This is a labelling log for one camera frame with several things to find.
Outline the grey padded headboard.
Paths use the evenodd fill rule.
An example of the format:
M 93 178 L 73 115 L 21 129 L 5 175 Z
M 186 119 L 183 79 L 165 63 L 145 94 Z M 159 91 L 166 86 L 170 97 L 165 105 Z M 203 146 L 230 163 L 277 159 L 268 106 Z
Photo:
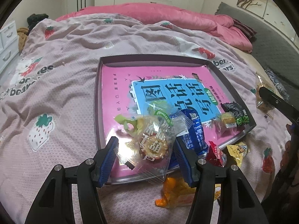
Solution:
M 262 67 L 271 69 L 285 87 L 298 89 L 298 50 L 283 36 L 253 15 L 223 2 L 216 15 L 228 15 L 255 30 L 250 40 L 253 57 Z

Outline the dark patterned cloth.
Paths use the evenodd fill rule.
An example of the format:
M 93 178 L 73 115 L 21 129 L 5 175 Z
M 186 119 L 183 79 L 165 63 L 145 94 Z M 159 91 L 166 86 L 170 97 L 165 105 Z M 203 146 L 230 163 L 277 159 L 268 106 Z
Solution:
M 279 79 L 275 75 L 275 73 L 270 68 L 266 68 L 265 72 L 266 72 L 267 76 L 269 77 L 269 79 L 274 84 L 274 86 L 276 87 L 276 89 L 278 90 L 279 94 L 283 97 L 283 99 L 286 102 L 289 102 L 289 94 L 288 94 L 286 88 L 284 87 L 284 85 L 279 81 Z

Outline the dark striped pillow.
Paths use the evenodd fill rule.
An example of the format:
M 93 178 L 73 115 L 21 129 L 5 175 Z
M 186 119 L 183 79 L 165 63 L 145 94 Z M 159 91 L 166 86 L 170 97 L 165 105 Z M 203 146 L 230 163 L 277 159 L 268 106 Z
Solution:
M 257 34 L 257 32 L 256 32 L 253 28 L 251 28 L 251 27 L 249 27 L 249 26 L 243 24 L 243 23 L 240 22 L 239 20 L 233 18 L 233 22 L 234 22 L 234 27 L 240 29 L 240 30 L 242 31 L 242 33 L 243 33 L 248 39 L 253 38 L 253 37 Z

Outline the pink satin quilt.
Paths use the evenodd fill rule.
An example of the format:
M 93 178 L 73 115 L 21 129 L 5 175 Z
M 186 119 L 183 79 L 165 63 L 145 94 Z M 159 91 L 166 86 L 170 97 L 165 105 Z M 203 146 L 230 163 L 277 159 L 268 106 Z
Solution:
M 78 12 L 63 15 L 56 21 L 63 21 L 71 17 L 90 14 L 121 14 L 134 18 L 143 24 L 155 24 L 169 21 L 183 29 L 200 30 L 215 36 L 225 43 L 242 51 L 250 52 L 253 45 L 245 33 L 234 25 L 232 17 L 228 15 L 210 15 L 174 6 L 151 3 L 125 3 L 111 6 L 90 6 Z

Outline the orange snack packet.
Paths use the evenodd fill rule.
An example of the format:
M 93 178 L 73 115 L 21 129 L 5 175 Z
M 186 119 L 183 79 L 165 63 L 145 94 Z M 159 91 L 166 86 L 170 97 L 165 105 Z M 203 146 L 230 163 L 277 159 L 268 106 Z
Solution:
M 182 177 L 167 177 L 163 183 L 162 197 L 155 200 L 155 205 L 161 208 L 176 208 L 191 206 L 196 188 L 191 188 Z

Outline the white drawer cabinet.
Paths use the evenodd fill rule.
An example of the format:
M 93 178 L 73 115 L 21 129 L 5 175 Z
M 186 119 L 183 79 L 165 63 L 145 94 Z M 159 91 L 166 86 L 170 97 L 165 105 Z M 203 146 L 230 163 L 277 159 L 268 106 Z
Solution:
M 15 21 L 10 22 L 1 29 L 0 71 L 4 71 L 11 60 L 19 53 L 19 36 Z

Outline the red snack packet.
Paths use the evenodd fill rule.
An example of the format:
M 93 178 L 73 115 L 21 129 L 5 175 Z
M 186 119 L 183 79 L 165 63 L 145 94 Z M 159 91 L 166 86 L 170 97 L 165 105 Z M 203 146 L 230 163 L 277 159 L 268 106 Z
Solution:
M 226 154 L 213 141 L 209 141 L 209 149 L 206 155 L 206 160 L 213 166 L 226 166 Z

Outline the small clear cake packet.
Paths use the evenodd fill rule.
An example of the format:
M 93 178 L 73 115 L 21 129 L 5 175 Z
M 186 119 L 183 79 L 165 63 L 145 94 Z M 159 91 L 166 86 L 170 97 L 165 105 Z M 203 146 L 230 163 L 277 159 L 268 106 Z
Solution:
M 234 115 L 231 112 L 225 112 L 217 115 L 212 119 L 215 126 L 217 137 L 220 138 L 225 132 L 232 131 L 237 128 L 237 123 Z

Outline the black clothes pile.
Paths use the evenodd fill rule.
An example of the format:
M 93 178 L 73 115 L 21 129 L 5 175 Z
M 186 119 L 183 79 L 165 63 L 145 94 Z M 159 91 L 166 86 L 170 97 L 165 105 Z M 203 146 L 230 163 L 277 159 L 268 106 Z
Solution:
M 48 19 L 47 14 L 32 14 L 27 18 L 29 32 L 42 20 Z

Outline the clear bag round cookie snack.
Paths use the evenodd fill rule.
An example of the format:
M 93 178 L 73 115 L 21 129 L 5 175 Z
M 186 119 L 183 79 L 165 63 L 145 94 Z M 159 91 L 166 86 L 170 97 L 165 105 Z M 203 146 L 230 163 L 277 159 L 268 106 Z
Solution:
M 183 131 L 179 118 L 170 118 L 178 110 L 165 100 L 154 100 L 144 104 L 141 115 L 117 115 L 115 121 L 131 136 L 130 142 L 116 149 L 119 160 L 146 179 L 163 182 L 176 136 Z

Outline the black green pea packet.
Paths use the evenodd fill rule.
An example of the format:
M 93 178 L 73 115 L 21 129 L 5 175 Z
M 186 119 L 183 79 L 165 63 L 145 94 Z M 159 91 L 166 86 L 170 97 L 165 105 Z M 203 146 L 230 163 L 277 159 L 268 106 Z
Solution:
M 246 110 L 238 103 L 221 103 L 221 107 L 226 113 L 232 113 L 237 126 L 249 124 L 249 116 Z

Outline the yellow snack packet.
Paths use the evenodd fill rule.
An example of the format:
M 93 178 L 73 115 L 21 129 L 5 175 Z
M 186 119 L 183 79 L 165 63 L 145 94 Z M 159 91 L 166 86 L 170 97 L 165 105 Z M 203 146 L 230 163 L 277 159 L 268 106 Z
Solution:
M 246 143 L 241 141 L 235 145 L 227 145 L 226 148 L 228 149 L 229 155 L 235 159 L 237 166 L 240 168 L 244 157 L 248 153 L 248 147 Z

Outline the brown plush toy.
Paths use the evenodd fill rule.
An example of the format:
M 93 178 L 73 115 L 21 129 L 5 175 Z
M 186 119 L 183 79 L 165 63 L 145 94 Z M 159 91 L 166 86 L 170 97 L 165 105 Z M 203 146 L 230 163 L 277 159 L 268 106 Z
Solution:
M 17 34 L 18 34 L 18 48 L 19 48 L 19 52 L 21 53 L 27 41 L 29 35 L 29 29 L 27 27 L 20 27 L 19 29 L 17 29 Z

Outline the blue snack packet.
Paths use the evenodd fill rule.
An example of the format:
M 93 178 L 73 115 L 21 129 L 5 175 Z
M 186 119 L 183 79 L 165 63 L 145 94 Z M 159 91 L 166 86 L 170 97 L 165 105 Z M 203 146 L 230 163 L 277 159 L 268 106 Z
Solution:
M 174 120 L 179 118 L 179 123 L 183 124 L 182 132 L 177 136 L 177 140 L 182 140 L 186 148 L 193 150 L 198 156 L 205 155 L 208 151 L 208 145 L 205 142 L 204 130 L 200 116 L 197 110 L 182 109 L 170 114 L 170 118 Z

